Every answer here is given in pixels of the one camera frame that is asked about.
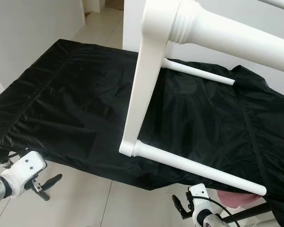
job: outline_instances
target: floor tile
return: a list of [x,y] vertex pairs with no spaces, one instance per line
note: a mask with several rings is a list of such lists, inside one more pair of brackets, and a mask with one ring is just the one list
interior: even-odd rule
[[116,9],[106,8],[101,13],[94,13],[86,18],[86,25],[88,27],[100,27],[103,29],[114,30],[119,20],[121,19],[122,12]]
[[104,45],[112,32],[99,27],[84,27],[71,40],[84,44]]
[[123,16],[121,16],[120,21],[118,22],[117,26],[115,27],[116,32],[123,32]]
[[174,207],[172,194],[187,208],[186,185],[174,184],[147,191],[113,181],[102,227],[187,227]]
[[114,31],[111,34],[111,36],[108,38],[104,46],[122,49],[122,38],[123,38],[122,32]]
[[0,227],[100,227],[111,180],[48,162],[40,181],[59,173],[63,178],[50,189],[49,201],[31,190],[11,199]]

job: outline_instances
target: cable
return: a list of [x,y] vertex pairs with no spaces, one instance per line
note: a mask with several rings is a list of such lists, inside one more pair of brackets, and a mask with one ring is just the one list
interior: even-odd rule
[[0,162],[4,162],[4,161],[6,161],[6,160],[9,160],[10,158],[15,157],[15,156],[17,156],[17,155],[19,155],[19,154],[18,154],[18,153],[15,153],[15,154],[9,155],[9,156],[7,156],[7,157],[5,157],[5,158],[0,159]]
[[215,200],[206,198],[206,197],[202,197],[202,196],[191,196],[191,198],[193,199],[202,199],[202,200],[208,200],[210,202],[213,202],[214,204],[218,205],[219,207],[221,207],[223,210],[226,211],[226,213],[231,216],[231,218],[234,220],[234,222],[236,223],[237,227],[240,227],[240,225],[238,224],[237,220],[235,219],[235,217],[221,204],[219,204],[218,202],[216,202]]

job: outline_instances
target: pink cloth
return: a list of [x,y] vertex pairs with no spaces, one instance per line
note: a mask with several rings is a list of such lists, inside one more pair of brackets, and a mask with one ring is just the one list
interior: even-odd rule
[[261,198],[260,195],[234,193],[217,190],[218,197],[225,207],[238,208],[244,205],[251,204]]

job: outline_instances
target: black cover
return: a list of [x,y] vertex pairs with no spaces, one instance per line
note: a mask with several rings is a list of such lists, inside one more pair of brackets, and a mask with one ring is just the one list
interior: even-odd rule
[[[59,40],[0,95],[0,148],[152,190],[172,183],[236,188],[118,153],[137,53]],[[234,87],[160,71],[144,143],[263,184],[284,226],[284,96],[248,69],[177,61],[236,79]]]

